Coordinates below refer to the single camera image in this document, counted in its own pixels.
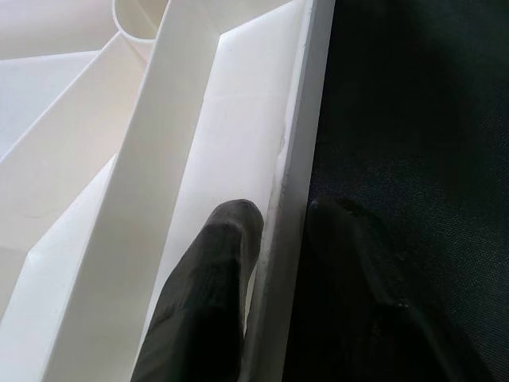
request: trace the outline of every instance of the white panel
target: white panel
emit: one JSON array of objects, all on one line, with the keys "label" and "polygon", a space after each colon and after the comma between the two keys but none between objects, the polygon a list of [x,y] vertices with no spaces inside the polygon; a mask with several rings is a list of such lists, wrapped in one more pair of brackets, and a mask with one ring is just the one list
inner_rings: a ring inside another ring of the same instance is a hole
[{"label": "white panel", "polygon": [[0,0],[0,60],[101,49],[111,0]]},{"label": "white panel", "polygon": [[0,158],[96,54],[0,60]]},{"label": "white panel", "polygon": [[117,35],[0,162],[0,312],[28,250],[118,151],[144,67]]},{"label": "white panel", "polygon": [[0,380],[41,380],[112,164],[113,159],[26,256],[0,324]]}]

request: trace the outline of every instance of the black carpet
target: black carpet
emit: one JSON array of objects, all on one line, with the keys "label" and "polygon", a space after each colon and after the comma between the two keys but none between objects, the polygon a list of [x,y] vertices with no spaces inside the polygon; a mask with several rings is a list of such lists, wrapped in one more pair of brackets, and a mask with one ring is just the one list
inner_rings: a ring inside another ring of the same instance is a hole
[{"label": "black carpet", "polygon": [[[319,195],[374,212],[509,380],[509,2],[336,1],[309,199]],[[285,381],[341,380],[335,308],[306,248]]]}]

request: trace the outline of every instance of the white plastic divider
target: white plastic divider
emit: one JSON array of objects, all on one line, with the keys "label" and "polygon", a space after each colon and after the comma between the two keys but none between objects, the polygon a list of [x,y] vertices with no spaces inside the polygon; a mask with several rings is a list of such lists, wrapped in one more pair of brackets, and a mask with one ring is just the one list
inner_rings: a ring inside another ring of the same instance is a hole
[{"label": "white plastic divider", "polygon": [[113,0],[113,18],[119,31],[145,61],[153,43],[168,0]]},{"label": "white plastic divider", "polygon": [[42,379],[113,161],[26,256],[0,323],[0,380]]},{"label": "white plastic divider", "polygon": [[117,34],[0,162],[0,314],[28,250],[118,152],[145,66]]},{"label": "white plastic divider", "polygon": [[[174,207],[195,126],[198,124],[199,130],[192,146],[194,159],[189,158],[190,170],[186,177],[203,185],[195,175],[206,170],[208,162],[213,162],[216,172],[222,159],[217,147],[205,145],[202,150],[200,142],[207,143],[208,129],[218,131],[221,123],[226,126],[221,133],[225,135],[217,142],[223,141],[227,147],[226,134],[236,127],[245,128],[243,131],[250,135],[236,141],[244,144],[249,152],[243,163],[253,166],[257,176],[263,178],[267,175],[264,171],[272,168],[274,181],[263,180],[260,195],[265,196],[257,201],[260,208],[267,209],[268,205],[268,209],[243,378],[261,382],[281,379],[334,1],[293,0],[284,9],[275,10],[281,23],[274,23],[269,30],[288,35],[280,40],[275,35],[263,34],[264,27],[261,27],[257,33],[263,35],[253,40],[252,51],[248,47],[239,48],[239,51],[247,49],[250,57],[256,57],[245,62],[245,68],[240,65],[240,53],[236,53],[239,55],[234,59],[237,63],[234,68],[224,67],[232,62],[228,60],[228,51],[216,54],[216,50],[221,33],[286,2],[172,0],[168,4],[135,113],[62,319],[45,381],[67,382],[71,378],[75,382],[127,382],[130,379],[169,223],[172,216],[177,219]],[[290,16],[288,25],[283,22],[287,16]],[[257,21],[253,25],[269,24]],[[239,31],[246,32],[253,25],[243,25]],[[265,46],[268,37],[274,37],[274,43]],[[228,36],[224,40],[227,43],[220,45],[220,50],[229,44],[235,47],[234,37],[229,42]],[[293,49],[285,45],[284,49],[288,50],[283,56],[277,49],[270,51],[282,47],[284,44],[278,45],[282,42],[289,43],[288,46],[294,44]],[[262,63],[259,57],[270,62],[266,66],[270,70],[256,70]],[[282,57],[286,57],[282,61],[284,65],[279,62]],[[226,81],[229,71],[237,71],[231,82]],[[249,79],[252,73],[259,73],[260,77]],[[237,94],[240,84],[249,87],[245,99]],[[215,95],[214,89],[225,93]],[[247,102],[250,97],[252,105]],[[244,112],[253,120],[240,119]],[[269,129],[260,127],[257,131],[256,119],[259,126],[276,128],[277,145],[274,146]],[[271,154],[266,162],[262,158],[260,165],[260,157],[265,152],[259,151],[265,143],[270,146]],[[224,157],[225,165],[237,159],[231,156],[236,151],[228,148],[230,154]],[[245,179],[247,186],[256,183]],[[229,181],[232,179],[221,177],[215,184],[219,187]],[[198,192],[205,192],[183,188],[181,195],[191,201],[188,192],[192,191],[197,192],[192,196],[196,201],[200,198]],[[241,189],[236,191],[230,193],[231,189],[226,187],[223,197],[244,195]],[[268,197],[270,202],[263,204]],[[217,193],[208,203],[219,200]],[[183,234],[182,246],[196,231],[197,221],[207,209],[208,205],[201,205],[199,212],[189,217],[192,228]],[[182,224],[184,218],[182,210],[180,223],[176,224]],[[174,262],[182,253],[170,255]],[[161,271],[160,279],[170,268]]]},{"label": "white plastic divider", "polygon": [[0,60],[0,161],[96,51]]},{"label": "white plastic divider", "polygon": [[97,50],[116,32],[111,0],[0,0],[0,60]]}]

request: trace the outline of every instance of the white plastic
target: white plastic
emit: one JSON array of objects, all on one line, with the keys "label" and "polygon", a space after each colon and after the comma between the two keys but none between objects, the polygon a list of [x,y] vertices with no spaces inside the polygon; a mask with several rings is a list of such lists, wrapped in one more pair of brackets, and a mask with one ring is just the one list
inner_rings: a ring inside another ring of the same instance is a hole
[{"label": "white plastic", "polygon": [[0,60],[101,49],[111,0],[0,0]]},{"label": "white plastic", "polygon": [[0,314],[26,253],[119,150],[144,67],[118,34],[0,162]]},{"label": "white plastic", "polygon": [[113,0],[115,24],[145,61],[152,53],[168,0]]},{"label": "white plastic", "polygon": [[93,51],[0,60],[0,161],[96,55]]}]

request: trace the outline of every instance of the dark gray fabric surface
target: dark gray fabric surface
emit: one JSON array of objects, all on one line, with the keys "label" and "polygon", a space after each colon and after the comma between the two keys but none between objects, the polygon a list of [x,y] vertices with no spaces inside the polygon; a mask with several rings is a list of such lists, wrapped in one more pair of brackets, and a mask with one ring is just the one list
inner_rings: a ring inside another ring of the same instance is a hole
[{"label": "dark gray fabric surface", "polygon": [[[509,2],[337,0],[309,198],[319,195],[374,212],[509,380]],[[306,253],[290,381],[341,374],[333,302]]]}]

